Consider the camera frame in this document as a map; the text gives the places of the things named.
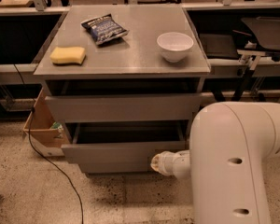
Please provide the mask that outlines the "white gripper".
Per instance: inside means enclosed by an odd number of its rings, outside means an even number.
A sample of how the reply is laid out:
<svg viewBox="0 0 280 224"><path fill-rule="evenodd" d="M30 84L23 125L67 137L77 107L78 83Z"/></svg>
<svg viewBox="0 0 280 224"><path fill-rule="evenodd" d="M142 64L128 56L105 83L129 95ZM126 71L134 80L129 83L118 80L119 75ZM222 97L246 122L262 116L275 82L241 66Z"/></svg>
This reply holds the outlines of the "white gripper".
<svg viewBox="0 0 280 224"><path fill-rule="evenodd" d="M162 175L174 175L175 163L180 157L179 154L164 151L155 155L150 163L151 168Z"/></svg>

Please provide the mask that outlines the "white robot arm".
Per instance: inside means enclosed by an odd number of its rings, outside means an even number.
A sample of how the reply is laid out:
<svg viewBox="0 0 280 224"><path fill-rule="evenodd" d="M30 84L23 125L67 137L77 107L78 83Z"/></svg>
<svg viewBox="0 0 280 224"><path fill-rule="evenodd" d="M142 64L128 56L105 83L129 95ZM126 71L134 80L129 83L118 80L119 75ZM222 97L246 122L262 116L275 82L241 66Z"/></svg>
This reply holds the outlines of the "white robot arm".
<svg viewBox="0 0 280 224"><path fill-rule="evenodd" d="M280 104L222 102L202 109L189 149L151 161L162 175L191 179L195 224L272 224L262 161L280 157Z"/></svg>

